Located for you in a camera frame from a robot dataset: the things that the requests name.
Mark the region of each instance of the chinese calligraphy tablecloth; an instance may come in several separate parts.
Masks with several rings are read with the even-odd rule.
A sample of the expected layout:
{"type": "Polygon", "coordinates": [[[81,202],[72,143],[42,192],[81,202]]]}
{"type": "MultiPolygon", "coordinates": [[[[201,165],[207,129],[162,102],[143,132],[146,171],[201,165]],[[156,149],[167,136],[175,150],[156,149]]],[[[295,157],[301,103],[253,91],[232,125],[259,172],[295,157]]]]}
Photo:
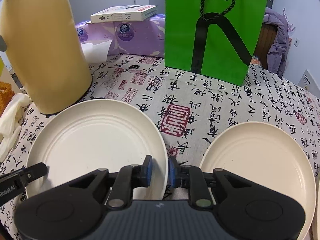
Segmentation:
{"type": "MultiPolygon", "coordinates": [[[[93,82],[81,101],[111,98],[143,111],[160,130],[168,155],[180,163],[199,165],[207,147],[225,129],[240,122],[262,121],[290,134],[318,174],[319,99],[262,69],[257,59],[252,60],[242,87],[164,67],[164,60],[155,57],[111,56],[106,63],[89,68],[93,82]],[[179,120],[171,110],[179,113],[179,120]]],[[[19,139],[1,163],[1,174],[26,165],[33,142],[52,118],[40,114],[34,103],[23,109],[19,139]]],[[[167,190],[164,197],[174,196],[167,190]]],[[[25,198],[22,194],[0,208],[1,223],[14,239],[20,236],[12,215],[25,198]]]]}

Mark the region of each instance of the black rope handle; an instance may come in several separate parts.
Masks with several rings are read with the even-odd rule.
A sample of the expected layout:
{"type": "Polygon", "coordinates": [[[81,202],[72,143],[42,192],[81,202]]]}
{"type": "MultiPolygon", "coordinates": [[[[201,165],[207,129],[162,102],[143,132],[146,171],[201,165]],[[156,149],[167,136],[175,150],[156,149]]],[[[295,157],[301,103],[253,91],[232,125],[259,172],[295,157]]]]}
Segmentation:
{"type": "Polygon", "coordinates": [[[204,16],[204,0],[201,0],[201,4],[200,4],[200,17],[201,17],[204,21],[212,21],[212,20],[214,20],[214,19],[216,19],[216,18],[218,18],[218,17],[220,17],[220,16],[222,16],[222,15],[225,15],[225,14],[227,14],[228,12],[230,12],[230,11],[234,8],[235,4],[236,4],[236,0],[232,0],[230,6],[229,6],[227,9],[225,9],[222,13],[217,14],[216,16],[207,19],[207,18],[204,16]]]}

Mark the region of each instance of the metal screw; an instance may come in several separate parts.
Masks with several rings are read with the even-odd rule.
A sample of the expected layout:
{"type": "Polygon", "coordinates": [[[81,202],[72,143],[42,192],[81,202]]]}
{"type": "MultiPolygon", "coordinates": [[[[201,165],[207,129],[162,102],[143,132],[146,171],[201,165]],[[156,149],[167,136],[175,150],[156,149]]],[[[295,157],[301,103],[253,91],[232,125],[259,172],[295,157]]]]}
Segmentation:
{"type": "Polygon", "coordinates": [[[211,205],[211,201],[209,199],[205,199],[205,198],[198,199],[196,201],[196,205],[198,207],[209,207],[211,205]]]}
{"type": "Polygon", "coordinates": [[[115,199],[111,199],[108,201],[108,205],[110,207],[121,207],[124,205],[124,202],[123,200],[121,199],[118,199],[118,198],[115,198],[115,199]]]}

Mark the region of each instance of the yellow cylinder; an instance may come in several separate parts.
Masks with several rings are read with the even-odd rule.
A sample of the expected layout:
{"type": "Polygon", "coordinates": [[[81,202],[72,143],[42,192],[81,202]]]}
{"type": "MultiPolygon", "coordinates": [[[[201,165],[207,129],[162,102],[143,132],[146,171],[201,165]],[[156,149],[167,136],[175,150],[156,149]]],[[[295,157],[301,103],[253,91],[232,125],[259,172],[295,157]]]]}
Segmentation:
{"type": "Polygon", "coordinates": [[[41,113],[67,108],[89,88],[92,76],[69,0],[4,0],[0,34],[17,77],[41,113]]]}

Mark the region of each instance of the white tissue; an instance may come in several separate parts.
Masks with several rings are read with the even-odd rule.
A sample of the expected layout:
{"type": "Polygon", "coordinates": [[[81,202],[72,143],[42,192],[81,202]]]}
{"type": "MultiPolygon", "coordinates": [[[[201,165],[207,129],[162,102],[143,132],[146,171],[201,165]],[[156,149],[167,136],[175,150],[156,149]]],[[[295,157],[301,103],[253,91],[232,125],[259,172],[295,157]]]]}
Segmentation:
{"type": "Polygon", "coordinates": [[[106,62],[111,42],[112,40],[108,40],[98,44],[94,44],[96,43],[96,41],[92,41],[92,43],[90,41],[82,43],[81,47],[87,63],[90,64],[106,62]]]}
{"type": "Polygon", "coordinates": [[[21,108],[30,103],[28,95],[15,94],[0,117],[0,162],[4,161],[21,131],[18,123],[22,117],[21,108]]]}

